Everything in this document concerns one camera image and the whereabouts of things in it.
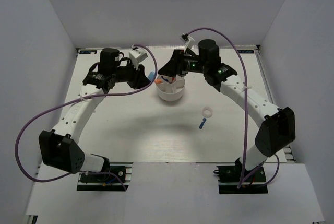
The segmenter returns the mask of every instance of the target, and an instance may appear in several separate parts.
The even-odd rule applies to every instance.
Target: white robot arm
[[[143,49],[134,48],[129,52],[129,58],[121,60],[120,54],[117,49],[103,49],[100,62],[89,69],[83,80],[79,94],[81,101],[71,105],[51,131],[42,131],[39,144],[46,165],[69,173],[101,172],[109,168],[106,157],[84,153],[78,144],[92,113],[115,83],[127,82],[133,89],[143,88],[150,83],[145,76],[144,66],[139,64],[147,57]],[[121,66],[121,61],[126,61],[126,66]]]
[[[182,38],[192,45],[193,39],[188,39],[188,35],[184,34]],[[175,77],[185,76],[188,72],[202,73],[209,85],[244,109],[245,86],[233,68],[221,63],[219,47],[215,41],[202,40],[198,43],[198,49],[198,55],[189,48],[175,49],[171,59],[158,74]],[[255,145],[246,153],[245,174],[295,140],[293,111],[290,108],[279,108],[250,88],[247,88],[247,92],[248,114],[259,126],[259,132],[255,138]],[[243,157],[239,157],[235,161],[239,170],[242,159]]]

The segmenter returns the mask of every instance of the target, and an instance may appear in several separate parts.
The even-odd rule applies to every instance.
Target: black joint
[[[271,157],[295,139],[294,112],[284,108],[273,116],[265,116],[255,137],[255,145],[263,155]]]
[[[184,43],[186,43],[186,42],[188,41],[188,37],[189,37],[189,35],[186,34],[186,33],[184,33],[184,34],[181,35],[181,40],[182,40]]]
[[[98,73],[110,75],[115,72],[116,68],[120,65],[119,56],[120,51],[118,49],[104,48],[100,53]]]
[[[101,155],[95,155],[95,154],[91,154],[91,155],[94,155],[94,156],[97,156],[97,157],[101,157],[104,159],[104,163],[102,165],[102,169],[100,172],[108,172],[109,171],[109,168],[110,168],[110,162],[109,162],[109,159],[107,157],[104,157],[104,156],[101,156]]]
[[[112,73],[105,75],[98,72],[88,72],[82,83],[95,85],[98,89],[102,88],[104,93],[108,93],[115,86],[116,77]]]
[[[158,71],[159,75],[176,77],[177,75],[182,75],[183,71],[183,59],[184,53],[183,50],[175,49],[171,59],[160,68]]]
[[[236,171],[237,171],[239,174],[241,174],[242,163],[240,162],[240,158],[237,158],[237,160],[234,162],[234,164],[235,164],[235,169],[236,169]],[[251,170],[248,171],[248,170],[245,169],[244,176],[248,175],[250,172],[251,172]]]
[[[208,68],[220,64],[219,47],[214,40],[201,40],[198,43],[198,53],[200,61]]]
[[[75,174],[80,171],[85,154],[68,136],[42,131],[38,140],[44,164]]]
[[[134,77],[127,83],[133,89],[140,89],[150,84],[150,80],[145,75],[145,67],[140,64],[138,70],[134,70]]]
[[[205,68],[204,69],[204,78],[206,82],[216,88],[220,92],[221,83],[226,81],[228,77],[232,75],[237,75],[236,70],[231,68],[229,65],[221,63],[216,67]]]

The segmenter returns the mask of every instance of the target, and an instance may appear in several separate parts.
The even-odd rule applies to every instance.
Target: white table surface
[[[76,191],[78,175],[36,183],[27,215],[37,224],[238,223],[311,224],[323,221],[303,164],[282,164],[268,194],[219,195],[216,164],[134,163],[126,192]],[[276,164],[265,164],[271,177]],[[39,179],[63,172],[42,165]]]
[[[66,101],[77,98],[89,67],[99,61],[96,55],[78,55]],[[127,56],[128,50],[122,50]],[[152,49],[158,68],[172,56],[172,49]],[[241,64],[233,50],[221,50],[222,61],[243,77]],[[267,98],[255,54],[242,54],[249,84]],[[154,70],[148,57],[142,64],[148,75]],[[202,74],[189,73],[185,94],[177,102],[164,102],[155,84],[131,96],[108,97],[97,107],[82,132],[79,145],[84,152],[99,154],[115,162],[183,161],[234,162],[242,155],[244,111],[230,98],[208,85]],[[116,84],[110,93],[129,92],[126,84]],[[213,109],[203,129],[199,129],[203,107]],[[248,147],[254,144],[258,127],[249,118]],[[286,162],[283,151],[278,152]]]

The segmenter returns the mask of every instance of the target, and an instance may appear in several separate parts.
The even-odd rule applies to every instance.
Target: gray wall
[[[64,100],[76,51],[49,0],[0,5],[0,223],[21,223],[32,182],[16,165],[15,139],[31,117]],[[40,161],[38,135],[54,120],[44,117],[23,136],[19,150],[30,174]]]
[[[295,111],[292,150],[306,164],[326,223],[334,223],[333,15],[334,0],[285,0],[261,46],[276,102]]]
[[[284,0],[50,0],[75,47],[180,45],[183,32],[222,30],[260,44]],[[197,33],[201,38],[212,33]],[[219,44],[223,41],[216,37]]]

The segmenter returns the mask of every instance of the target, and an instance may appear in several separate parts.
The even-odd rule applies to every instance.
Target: black mount
[[[295,139],[294,112],[284,108],[273,116],[265,116],[255,137],[255,145],[262,154],[271,157]]]
[[[120,66],[122,61],[126,61],[126,66]],[[93,64],[83,84],[92,84],[97,88],[102,88],[104,93],[108,93],[116,83],[127,82],[133,89],[140,89],[147,86],[150,80],[145,76],[145,68],[139,65],[134,67],[129,58],[120,59],[120,51],[113,48],[104,48],[100,54],[100,62]]]
[[[266,175],[263,168],[256,171],[248,178],[240,189],[237,185],[240,180],[240,171],[236,166],[217,166],[213,172],[218,176],[219,194],[267,194],[267,186],[260,186],[266,182]]]
[[[73,174],[80,171],[85,154],[70,136],[42,131],[38,140],[45,165]]]
[[[118,178],[125,183],[125,187],[128,188],[129,178],[127,175],[128,166],[118,166],[108,163],[108,167],[103,169],[103,171],[112,172],[117,174]],[[77,185],[77,191],[117,191],[125,192],[124,188],[120,185],[117,180],[113,183],[108,183],[113,177],[111,175],[95,175],[95,174],[85,174],[80,173],[79,182]]]
[[[206,82],[220,91],[222,81],[237,72],[229,65],[221,63],[219,47],[214,40],[201,40],[196,55],[191,49],[174,50],[171,59],[158,71],[163,76],[185,76],[188,72],[201,73]]]

